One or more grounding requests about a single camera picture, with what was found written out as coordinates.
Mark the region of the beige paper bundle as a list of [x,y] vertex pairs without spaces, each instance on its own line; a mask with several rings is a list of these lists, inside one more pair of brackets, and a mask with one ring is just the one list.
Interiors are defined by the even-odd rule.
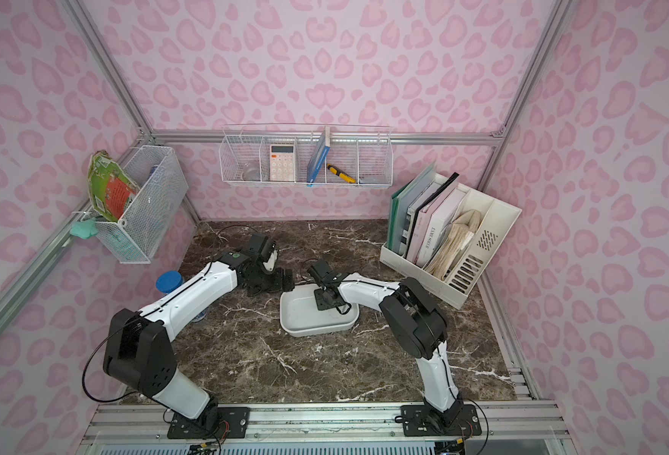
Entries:
[[470,245],[481,223],[482,213],[478,210],[467,210],[455,217],[448,225],[442,242],[427,263],[425,271],[439,280],[446,280]]

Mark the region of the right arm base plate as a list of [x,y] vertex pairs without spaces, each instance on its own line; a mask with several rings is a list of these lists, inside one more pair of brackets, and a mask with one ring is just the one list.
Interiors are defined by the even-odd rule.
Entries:
[[474,405],[456,404],[454,409],[440,413],[431,405],[404,405],[394,421],[402,425],[404,436],[457,436],[471,438],[482,435],[482,426]]

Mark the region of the yellow utility knife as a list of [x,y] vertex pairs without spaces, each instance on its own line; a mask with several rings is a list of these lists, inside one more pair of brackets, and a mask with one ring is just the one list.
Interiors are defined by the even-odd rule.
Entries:
[[346,182],[348,184],[357,184],[357,181],[356,181],[355,178],[353,178],[352,176],[349,176],[349,174],[347,174],[346,172],[343,172],[342,170],[340,170],[340,168],[336,167],[335,165],[328,164],[327,165],[327,170],[331,174],[334,174],[335,176],[337,176],[338,178],[340,178],[341,180],[343,180],[344,182]]

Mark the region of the white mesh side basket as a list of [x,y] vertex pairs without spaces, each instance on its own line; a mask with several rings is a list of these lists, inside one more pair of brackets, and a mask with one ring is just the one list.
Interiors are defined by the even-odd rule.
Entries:
[[188,191],[178,157],[171,147],[143,145],[121,166],[127,184],[139,191],[122,202],[113,220],[95,220],[96,238],[123,264],[154,259],[164,234]]

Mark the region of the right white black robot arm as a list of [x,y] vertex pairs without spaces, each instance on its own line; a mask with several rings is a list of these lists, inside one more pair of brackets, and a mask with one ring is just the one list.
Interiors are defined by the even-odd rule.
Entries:
[[383,282],[358,273],[334,271],[325,261],[310,265],[316,300],[328,309],[365,306],[385,317],[401,348],[415,358],[424,383],[424,400],[441,415],[457,413],[463,398],[448,364],[448,321],[429,292],[412,277]]

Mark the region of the green red snack bag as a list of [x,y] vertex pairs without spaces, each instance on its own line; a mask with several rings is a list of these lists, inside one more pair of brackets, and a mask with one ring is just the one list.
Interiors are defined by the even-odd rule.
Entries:
[[140,187],[105,150],[95,152],[87,172],[93,209],[109,222],[117,222],[140,191]]

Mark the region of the blue lid clear jar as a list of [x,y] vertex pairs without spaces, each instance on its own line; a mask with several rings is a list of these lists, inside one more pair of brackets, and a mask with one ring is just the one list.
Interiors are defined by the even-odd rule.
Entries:
[[175,270],[167,271],[161,274],[155,281],[155,288],[158,292],[168,295],[169,293],[177,290],[185,280],[183,276]]

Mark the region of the blue book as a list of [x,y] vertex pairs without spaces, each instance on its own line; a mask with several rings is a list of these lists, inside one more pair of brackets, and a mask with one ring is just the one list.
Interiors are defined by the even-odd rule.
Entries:
[[312,184],[316,181],[317,176],[323,165],[326,162],[327,155],[331,150],[331,127],[326,125],[319,137],[314,153],[307,165],[306,182]]

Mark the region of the white file organizer rack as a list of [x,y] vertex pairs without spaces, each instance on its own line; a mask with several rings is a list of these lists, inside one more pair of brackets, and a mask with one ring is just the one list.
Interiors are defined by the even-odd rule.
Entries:
[[463,184],[459,184],[457,188],[466,192],[465,208],[478,210],[485,218],[466,246],[465,252],[458,258],[456,265],[448,269],[448,274],[443,279],[427,273],[422,267],[398,256],[385,246],[381,248],[380,262],[406,277],[416,278],[431,294],[452,307],[461,309],[522,210]]

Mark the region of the green folder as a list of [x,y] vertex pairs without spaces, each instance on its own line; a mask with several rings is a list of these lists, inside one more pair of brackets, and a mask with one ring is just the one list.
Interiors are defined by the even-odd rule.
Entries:
[[386,243],[389,250],[395,253],[400,251],[408,208],[430,186],[435,174],[435,164],[431,163],[391,197],[391,213],[389,214],[389,230]]

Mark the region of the white plastic storage tray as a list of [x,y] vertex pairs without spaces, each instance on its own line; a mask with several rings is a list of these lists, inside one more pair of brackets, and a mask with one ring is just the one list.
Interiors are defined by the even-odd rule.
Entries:
[[310,337],[350,330],[359,319],[357,306],[344,306],[320,311],[317,309],[315,284],[296,286],[281,294],[281,328],[292,337]]

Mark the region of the pink white book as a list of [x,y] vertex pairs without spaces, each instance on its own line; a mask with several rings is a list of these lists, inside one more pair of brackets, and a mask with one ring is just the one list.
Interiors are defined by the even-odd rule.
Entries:
[[406,259],[424,268],[440,245],[444,230],[461,210],[467,191],[452,179],[427,199],[415,214]]

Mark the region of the mint green wall hook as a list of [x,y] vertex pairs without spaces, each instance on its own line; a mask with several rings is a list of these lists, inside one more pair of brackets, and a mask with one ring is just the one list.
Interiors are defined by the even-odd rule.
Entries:
[[80,238],[82,240],[90,239],[99,234],[97,229],[97,220],[96,219],[87,219],[83,221],[75,222],[70,231],[71,236]]

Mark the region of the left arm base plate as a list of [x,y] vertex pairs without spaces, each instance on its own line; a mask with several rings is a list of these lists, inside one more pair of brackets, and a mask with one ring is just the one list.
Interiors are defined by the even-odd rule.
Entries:
[[180,413],[174,413],[167,438],[220,441],[243,439],[247,434],[250,413],[249,407],[228,406],[205,409],[197,419],[189,419]]

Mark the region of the clear tape roll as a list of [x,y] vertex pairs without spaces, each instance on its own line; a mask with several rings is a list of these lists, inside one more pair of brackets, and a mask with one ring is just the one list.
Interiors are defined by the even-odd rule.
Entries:
[[245,162],[241,168],[241,180],[244,182],[261,182],[261,166],[258,162]]

